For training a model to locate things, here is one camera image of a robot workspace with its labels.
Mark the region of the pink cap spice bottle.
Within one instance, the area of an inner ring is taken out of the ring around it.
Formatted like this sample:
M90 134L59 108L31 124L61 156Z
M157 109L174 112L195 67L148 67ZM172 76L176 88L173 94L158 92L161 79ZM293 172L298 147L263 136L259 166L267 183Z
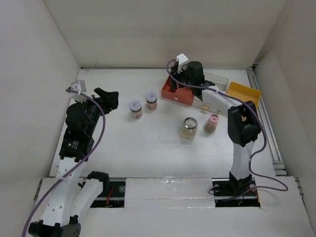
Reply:
M204 131L208 133L214 133L217 128L219 117L217 115L211 115L204 125Z

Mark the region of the clear plastic bin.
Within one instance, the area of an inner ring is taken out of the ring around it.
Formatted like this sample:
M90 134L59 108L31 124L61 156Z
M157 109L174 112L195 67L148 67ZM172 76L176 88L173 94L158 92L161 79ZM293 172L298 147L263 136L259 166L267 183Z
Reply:
M210 73L207 73L207 72L204 73L204 78L205 78L205 80L214 83L222 92L226 92L228 81L229 81L227 78L224 78L224 77L221 77L221 76L217 76L217 75L214 75L214 74L210 74ZM196 108L199 108L199 109L202 109L202 110L205 110L205 111L209 111L209 112L215 113L215 114L219 114L219 112L220 112L213 105L211 105L209 103L206 103L204 101L201 101L197 97L195 97L193 99L192 106L196 107Z

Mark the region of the silver lid spice jar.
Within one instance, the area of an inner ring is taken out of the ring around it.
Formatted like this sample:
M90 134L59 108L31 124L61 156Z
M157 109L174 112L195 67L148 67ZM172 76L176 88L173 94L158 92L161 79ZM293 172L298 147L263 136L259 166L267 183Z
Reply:
M142 106L138 100L133 100L129 104L130 114L134 119L139 119L142 116Z
M148 92L146 94L146 107L149 110L155 110L157 108L157 94L155 92Z

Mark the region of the glass jar beige contents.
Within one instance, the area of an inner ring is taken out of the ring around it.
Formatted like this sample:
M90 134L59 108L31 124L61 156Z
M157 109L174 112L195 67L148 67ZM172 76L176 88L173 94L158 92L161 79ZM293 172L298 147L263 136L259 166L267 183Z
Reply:
M191 143L197 134L197 130L198 121L192 117L185 118L180 129L180 138L182 142Z

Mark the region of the yellow plastic bin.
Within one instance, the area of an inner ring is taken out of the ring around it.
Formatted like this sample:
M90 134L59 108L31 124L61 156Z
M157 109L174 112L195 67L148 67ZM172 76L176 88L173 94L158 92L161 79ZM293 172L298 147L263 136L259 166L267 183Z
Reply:
M256 110L258 110L261 98L260 90L244 86L236 82L231 82L226 90L226 93L232 97L242 100L243 102L252 101L256 106Z

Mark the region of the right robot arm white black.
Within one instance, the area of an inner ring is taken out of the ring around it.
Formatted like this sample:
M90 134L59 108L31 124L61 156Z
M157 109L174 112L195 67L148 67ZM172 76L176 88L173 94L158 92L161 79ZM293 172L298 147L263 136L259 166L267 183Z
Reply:
M233 165L229 181L224 186L226 196L240 196L250 189L252 182L252 150L258 135L263 131L252 101L243 102L221 91L213 82L205 79L201 62L179 56L172 59L172 67L166 70L171 88L189 88L194 96L224 113L228 119L228 136L233 143Z

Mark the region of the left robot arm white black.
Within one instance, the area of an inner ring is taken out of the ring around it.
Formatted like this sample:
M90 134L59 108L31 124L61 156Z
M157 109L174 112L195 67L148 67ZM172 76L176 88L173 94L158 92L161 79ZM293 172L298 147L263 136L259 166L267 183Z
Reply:
M96 97L69 87L75 100L66 111L66 130L59 152L55 183L37 202L24 226L22 236L78 237L80 221L94 200L110 194L107 173L92 171L81 191L81 173L105 132L105 115L118 108L119 93L94 89Z

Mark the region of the black mounting rail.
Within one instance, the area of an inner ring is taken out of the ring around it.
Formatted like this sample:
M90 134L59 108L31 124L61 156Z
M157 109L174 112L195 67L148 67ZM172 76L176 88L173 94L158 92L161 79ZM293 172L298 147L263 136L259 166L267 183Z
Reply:
M221 184L211 178L111 179L108 194L99 195L92 208L215 208L260 207L258 194L250 191L230 200Z

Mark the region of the red plastic bin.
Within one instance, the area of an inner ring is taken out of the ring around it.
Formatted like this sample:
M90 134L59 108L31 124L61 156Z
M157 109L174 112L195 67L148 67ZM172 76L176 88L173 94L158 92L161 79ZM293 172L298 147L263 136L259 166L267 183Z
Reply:
M181 104L185 104L191 106L193 104L194 95L191 90L187 87L180 88L173 91L171 88L171 78L168 77L162 90L161 90L162 98L169 99Z

